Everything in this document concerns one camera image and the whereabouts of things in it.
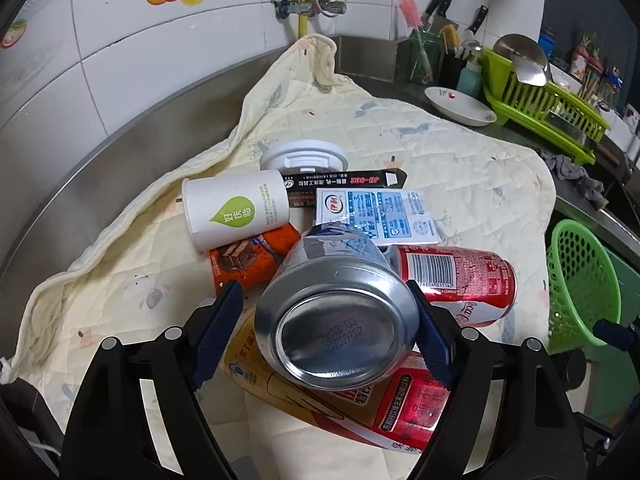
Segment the red cola can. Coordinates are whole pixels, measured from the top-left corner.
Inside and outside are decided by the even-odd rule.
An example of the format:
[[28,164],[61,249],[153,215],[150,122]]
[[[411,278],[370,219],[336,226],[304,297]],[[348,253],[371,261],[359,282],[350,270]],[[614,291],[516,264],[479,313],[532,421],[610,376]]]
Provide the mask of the red cola can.
[[514,305],[514,270],[494,252],[399,245],[385,257],[404,281],[416,282],[430,304],[447,309],[461,326],[494,324]]

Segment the orange chocolate snack wrapper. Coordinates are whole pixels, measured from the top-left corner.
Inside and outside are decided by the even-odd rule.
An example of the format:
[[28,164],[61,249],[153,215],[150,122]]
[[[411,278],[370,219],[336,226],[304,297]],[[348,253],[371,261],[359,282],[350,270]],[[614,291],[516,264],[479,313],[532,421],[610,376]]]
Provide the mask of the orange chocolate snack wrapper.
[[238,282],[244,292],[268,283],[300,240],[291,223],[208,252],[216,292]]

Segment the red yellow package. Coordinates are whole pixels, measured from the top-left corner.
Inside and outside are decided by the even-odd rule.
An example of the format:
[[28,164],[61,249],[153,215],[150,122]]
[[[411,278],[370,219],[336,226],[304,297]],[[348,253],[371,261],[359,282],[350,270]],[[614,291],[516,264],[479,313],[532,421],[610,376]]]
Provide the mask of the red yellow package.
[[248,393],[311,426],[411,454],[426,448],[449,396],[415,351],[393,374],[372,385],[335,392],[296,385],[260,353],[253,310],[241,315],[220,367]]

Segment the silver aluminium can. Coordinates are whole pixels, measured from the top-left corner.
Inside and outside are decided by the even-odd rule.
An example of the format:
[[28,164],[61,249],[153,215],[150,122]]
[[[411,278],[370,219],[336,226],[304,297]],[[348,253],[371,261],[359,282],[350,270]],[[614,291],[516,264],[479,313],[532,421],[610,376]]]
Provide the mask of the silver aluminium can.
[[302,235],[254,314],[258,348],[270,366],[324,391],[362,388],[393,373],[419,325],[408,285],[365,232],[342,222]]

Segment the white paper cup green logo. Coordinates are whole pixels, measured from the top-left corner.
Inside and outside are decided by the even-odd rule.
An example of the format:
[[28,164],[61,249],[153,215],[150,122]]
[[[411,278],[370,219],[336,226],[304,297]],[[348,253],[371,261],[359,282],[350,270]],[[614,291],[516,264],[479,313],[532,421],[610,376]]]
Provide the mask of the white paper cup green logo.
[[290,221],[288,193],[277,170],[186,179],[181,195],[186,228],[200,254]]

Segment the black long thin box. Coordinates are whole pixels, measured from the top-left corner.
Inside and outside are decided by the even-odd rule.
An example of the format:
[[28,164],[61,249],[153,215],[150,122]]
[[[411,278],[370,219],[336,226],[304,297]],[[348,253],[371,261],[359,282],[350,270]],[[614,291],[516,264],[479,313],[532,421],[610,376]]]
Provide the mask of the black long thin box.
[[287,174],[283,182],[288,191],[303,192],[317,188],[403,188],[407,179],[404,170],[392,168]]

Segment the white plastic cup lid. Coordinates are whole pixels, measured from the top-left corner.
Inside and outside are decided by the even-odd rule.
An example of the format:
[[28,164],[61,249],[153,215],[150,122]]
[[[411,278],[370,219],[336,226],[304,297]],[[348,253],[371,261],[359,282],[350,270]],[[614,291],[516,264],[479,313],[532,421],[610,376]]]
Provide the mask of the white plastic cup lid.
[[268,148],[259,159],[261,170],[281,174],[342,172],[348,168],[346,152],[328,141],[295,140]]

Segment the cream quilted cloth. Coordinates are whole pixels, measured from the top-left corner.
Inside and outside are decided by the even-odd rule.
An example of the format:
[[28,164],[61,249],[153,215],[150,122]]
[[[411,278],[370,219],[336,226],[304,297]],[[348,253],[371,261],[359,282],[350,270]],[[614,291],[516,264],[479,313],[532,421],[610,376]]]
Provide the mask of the cream quilted cloth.
[[248,174],[268,148],[292,140],[334,143],[354,169],[404,170],[445,244],[491,250],[514,267],[518,299],[485,335],[546,339],[544,233],[556,194],[542,159],[438,118],[400,90],[341,75],[339,50],[317,36],[229,70],[89,162],[76,182],[94,192],[55,197],[2,281],[2,304],[24,309],[2,382],[33,386],[65,428],[105,337],[152,339],[213,297],[209,262],[186,229],[182,181]]

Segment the green plastic mesh basket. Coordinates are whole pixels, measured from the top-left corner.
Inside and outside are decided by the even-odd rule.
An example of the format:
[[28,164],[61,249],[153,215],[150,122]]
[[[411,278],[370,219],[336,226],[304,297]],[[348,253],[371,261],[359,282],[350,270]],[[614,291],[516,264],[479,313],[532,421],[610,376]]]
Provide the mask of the green plastic mesh basket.
[[574,220],[560,221],[547,248],[549,278],[549,352],[590,344],[604,347],[593,327],[600,320],[620,322],[620,284],[600,240]]

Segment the white ceramic plate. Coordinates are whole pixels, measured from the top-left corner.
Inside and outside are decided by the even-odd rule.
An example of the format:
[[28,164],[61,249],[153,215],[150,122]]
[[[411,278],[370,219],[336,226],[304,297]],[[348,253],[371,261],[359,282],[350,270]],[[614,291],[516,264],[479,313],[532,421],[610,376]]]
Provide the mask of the white ceramic plate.
[[460,91],[428,87],[424,96],[436,110],[461,125],[485,127],[497,121],[497,115],[491,108]]

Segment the lime green dish rack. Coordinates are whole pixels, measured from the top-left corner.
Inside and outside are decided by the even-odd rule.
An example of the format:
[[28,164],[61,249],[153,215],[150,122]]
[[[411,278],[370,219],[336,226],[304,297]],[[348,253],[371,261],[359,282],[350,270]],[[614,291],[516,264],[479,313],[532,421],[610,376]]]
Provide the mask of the lime green dish rack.
[[577,165],[596,161],[594,148],[608,123],[586,101],[549,82],[543,87],[523,84],[513,63],[486,48],[483,52],[484,95],[498,123],[509,120],[536,133]]

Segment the green utensil holder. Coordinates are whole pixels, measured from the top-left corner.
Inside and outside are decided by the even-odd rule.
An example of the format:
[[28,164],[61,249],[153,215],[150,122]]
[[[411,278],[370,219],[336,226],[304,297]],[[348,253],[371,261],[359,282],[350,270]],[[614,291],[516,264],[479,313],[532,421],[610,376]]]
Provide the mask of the green utensil holder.
[[438,81],[444,44],[439,36],[423,29],[413,29],[409,36],[408,78],[414,84]]

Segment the pink bottle brush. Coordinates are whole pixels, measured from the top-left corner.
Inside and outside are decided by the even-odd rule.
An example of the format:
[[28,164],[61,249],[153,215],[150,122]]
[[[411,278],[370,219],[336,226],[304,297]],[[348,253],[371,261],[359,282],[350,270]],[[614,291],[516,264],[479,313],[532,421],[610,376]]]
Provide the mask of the pink bottle brush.
[[423,27],[421,12],[414,0],[399,0],[398,9],[407,27],[411,29],[420,29]]

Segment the metal wall valve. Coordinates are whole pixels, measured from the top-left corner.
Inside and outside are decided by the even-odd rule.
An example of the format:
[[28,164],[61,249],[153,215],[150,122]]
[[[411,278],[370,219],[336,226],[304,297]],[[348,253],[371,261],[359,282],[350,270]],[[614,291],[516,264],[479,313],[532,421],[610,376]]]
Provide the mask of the metal wall valve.
[[347,11],[347,3],[337,0],[271,0],[271,3],[278,20],[286,20],[292,14],[305,18],[314,18],[319,14],[326,18],[335,18]]

